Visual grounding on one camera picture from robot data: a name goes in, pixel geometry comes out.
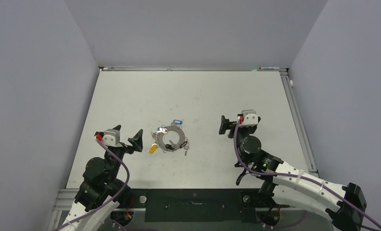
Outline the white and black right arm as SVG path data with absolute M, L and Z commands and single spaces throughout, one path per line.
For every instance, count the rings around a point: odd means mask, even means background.
M 263 181 L 258 191 L 261 204 L 298 207 L 325 217 L 340 231 L 361 230 L 367 208 L 361 188 L 351 182 L 342 185 L 318 178 L 263 150 L 254 136 L 260 120 L 255 111 L 238 114 L 235 121 L 221 117 L 218 133 L 229 132 L 235 167 L 243 168 L 236 185 L 250 173 Z

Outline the large metal keyring with rings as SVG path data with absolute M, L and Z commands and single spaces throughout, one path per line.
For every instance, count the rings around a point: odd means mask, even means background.
M 149 154 L 161 150 L 163 153 L 177 153 L 183 151 L 187 156 L 190 149 L 190 142 L 183 130 L 183 120 L 174 119 L 169 125 L 161 125 L 151 132 L 152 145 L 148 149 Z M 171 144 L 175 149 L 169 151 L 165 148 L 166 144 Z

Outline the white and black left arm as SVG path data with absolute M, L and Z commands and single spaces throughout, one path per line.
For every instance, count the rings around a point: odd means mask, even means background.
M 131 207 L 134 197 L 128 185 L 130 172 L 123 158 L 142 152 L 143 130 L 128 144 L 120 141 L 121 125 L 94 134 L 96 143 L 105 150 L 104 157 L 93 157 L 85 166 L 83 182 L 71 209 L 58 231 L 96 231 L 117 207 Z

